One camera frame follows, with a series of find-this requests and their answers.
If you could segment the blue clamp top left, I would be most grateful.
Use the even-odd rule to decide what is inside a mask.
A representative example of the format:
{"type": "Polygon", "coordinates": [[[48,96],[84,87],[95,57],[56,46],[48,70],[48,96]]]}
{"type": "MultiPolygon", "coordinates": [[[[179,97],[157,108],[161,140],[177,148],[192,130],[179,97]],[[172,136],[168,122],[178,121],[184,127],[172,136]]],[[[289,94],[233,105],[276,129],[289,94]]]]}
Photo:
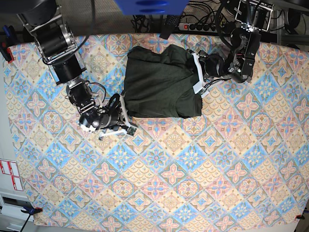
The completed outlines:
{"type": "Polygon", "coordinates": [[[2,27],[5,41],[0,43],[0,53],[9,64],[14,61],[12,51],[9,48],[11,45],[14,45],[14,34],[12,33],[11,28],[12,27],[8,27],[7,25],[2,27]]]}

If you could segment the black remote-like device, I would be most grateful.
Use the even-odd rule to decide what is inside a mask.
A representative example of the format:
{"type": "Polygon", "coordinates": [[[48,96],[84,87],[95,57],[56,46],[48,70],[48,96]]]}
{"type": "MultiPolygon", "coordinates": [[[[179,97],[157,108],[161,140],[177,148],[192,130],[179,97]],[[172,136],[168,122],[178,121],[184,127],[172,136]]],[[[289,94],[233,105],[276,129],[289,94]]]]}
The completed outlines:
{"type": "Polygon", "coordinates": [[[180,18],[180,15],[167,15],[159,37],[161,39],[167,40],[178,26],[180,18]]]}

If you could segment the blue plastic box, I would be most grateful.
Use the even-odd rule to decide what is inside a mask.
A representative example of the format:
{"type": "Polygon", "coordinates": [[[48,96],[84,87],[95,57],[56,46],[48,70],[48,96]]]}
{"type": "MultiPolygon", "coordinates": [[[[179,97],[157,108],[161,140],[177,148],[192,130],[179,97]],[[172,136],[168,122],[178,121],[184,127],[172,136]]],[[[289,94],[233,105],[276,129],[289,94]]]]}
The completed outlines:
{"type": "Polygon", "coordinates": [[[124,15],[181,15],[188,0],[115,0],[124,15]]]}

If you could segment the red white label stickers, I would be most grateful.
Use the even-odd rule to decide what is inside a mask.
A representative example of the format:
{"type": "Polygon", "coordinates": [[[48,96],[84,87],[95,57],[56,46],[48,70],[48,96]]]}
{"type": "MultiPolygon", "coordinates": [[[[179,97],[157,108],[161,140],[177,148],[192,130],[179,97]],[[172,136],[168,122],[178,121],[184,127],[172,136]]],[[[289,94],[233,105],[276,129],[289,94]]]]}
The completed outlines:
{"type": "Polygon", "coordinates": [[[0,169],[2,174],[10,176],[14,190],[23,191],[19,170],[15,161],[1,159],[0,169]]]}

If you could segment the clamp bottom right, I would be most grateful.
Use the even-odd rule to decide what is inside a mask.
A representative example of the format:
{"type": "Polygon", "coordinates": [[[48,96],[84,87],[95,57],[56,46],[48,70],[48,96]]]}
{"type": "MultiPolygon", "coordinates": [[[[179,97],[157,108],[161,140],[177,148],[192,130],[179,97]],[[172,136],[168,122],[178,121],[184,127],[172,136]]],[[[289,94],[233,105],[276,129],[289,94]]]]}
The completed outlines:
{"type": "Polygon", "coordinates": [[[299,220],[304,220],[305,219],[305,216],[304,215],[298,215],[295,217],[296,219],[299,219],[299,220]]]}

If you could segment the blue clamp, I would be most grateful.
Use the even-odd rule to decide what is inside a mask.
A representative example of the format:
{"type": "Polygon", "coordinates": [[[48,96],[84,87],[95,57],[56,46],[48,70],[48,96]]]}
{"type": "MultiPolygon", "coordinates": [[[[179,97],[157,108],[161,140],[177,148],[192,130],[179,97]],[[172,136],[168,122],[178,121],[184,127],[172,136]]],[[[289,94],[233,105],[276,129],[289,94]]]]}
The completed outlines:
{"type": "Polygon", "coordinates": [[[27,217],[25,223],[23,224],[23,226],[22,226],[22,228],[21,228],[21,230],[20,230],[20,232],[22,232],[23,229],[25,228],[27,222],[29,221],[30,217],[33,216],[33,215],[35,215],[35,214],[41,213],[41,212],[43,211],[43,209],[42,209],[42,208],[33,208],[33,207],[26,207],[26,206],[24,206],[23,209],[21,209],[20,211],[21,211],[22,213],[28,215],[28,217],[27,217]]]}
{"type": "Polygon", "coordinates": [[[12,27],[8,27],[7,25],[2,27],[5,41],[0,43],[0,53],[9,64],[14,61],[12,51],[9,48],[11,45],[14,45],[14,34],[12,33],[11,28],[12,27]]]}

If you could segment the blue clamp bottom left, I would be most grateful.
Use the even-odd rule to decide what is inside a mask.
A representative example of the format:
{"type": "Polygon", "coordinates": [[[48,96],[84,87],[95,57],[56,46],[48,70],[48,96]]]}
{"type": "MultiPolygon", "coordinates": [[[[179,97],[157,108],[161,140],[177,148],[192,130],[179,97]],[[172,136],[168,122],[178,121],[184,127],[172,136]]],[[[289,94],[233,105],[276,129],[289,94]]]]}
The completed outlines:
{"type": "Polygon", "coordinates": [[[21,228],[21,230],[20,230],[20,232],[22,232],[23,229],[25,228],[27,222],[29,221],[30,217],[33,216],[33,215],[35,215],[35,214],[41,213],[41,212],[43,211],[43,209],[42,209],[42,208],[33,208],[33,207],[26,207],[26,206],[24,206],[23,209],[21,209],[20,211],[21,211],[22,213],[28,215],[28,217],[27,217],[25,223],[23,224],[23,226],[22,226],[22,228],[21,228]]]}

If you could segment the black power strip red switch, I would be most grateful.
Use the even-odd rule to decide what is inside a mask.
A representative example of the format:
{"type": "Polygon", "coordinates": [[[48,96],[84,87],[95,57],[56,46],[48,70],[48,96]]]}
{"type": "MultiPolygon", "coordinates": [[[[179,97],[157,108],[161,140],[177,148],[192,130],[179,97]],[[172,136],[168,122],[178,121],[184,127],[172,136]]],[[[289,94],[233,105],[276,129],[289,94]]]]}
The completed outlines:
{"type": "Polygon", "coordinates": [[[178,29],[189,32],[217,32],[215,24],[204,23],[179,23],[178,29]]]}

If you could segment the colourful patterned tablecloth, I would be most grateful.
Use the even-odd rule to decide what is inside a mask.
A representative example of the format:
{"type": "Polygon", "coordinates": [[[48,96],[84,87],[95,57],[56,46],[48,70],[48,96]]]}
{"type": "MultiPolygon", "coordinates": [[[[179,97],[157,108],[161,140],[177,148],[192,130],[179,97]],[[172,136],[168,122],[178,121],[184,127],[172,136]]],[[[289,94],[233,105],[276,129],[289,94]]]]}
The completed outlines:
{"type": "Polygon", "coordinates": [[[263,43],[250,84],[223,82],[202,116],[135,119],[99,140],[33,43],[1,61],[23,191],[44,226],[234,232],[296,221],[309,199],[309,55],[263,43]]]}

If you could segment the dark green long-sleeve T-shirt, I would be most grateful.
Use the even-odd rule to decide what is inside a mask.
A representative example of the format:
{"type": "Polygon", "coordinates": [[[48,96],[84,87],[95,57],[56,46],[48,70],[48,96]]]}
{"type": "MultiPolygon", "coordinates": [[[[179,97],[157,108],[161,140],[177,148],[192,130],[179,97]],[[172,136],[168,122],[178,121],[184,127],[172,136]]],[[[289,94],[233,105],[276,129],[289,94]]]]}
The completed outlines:
{"type": "Polygon", "coordinates": [[[139,118],[201,116],[202,98],[193,90],[198,75],[186,66],[190,57],[173,44],[160,54],[133,47],[124,79],[128,114],[139,118]]]}

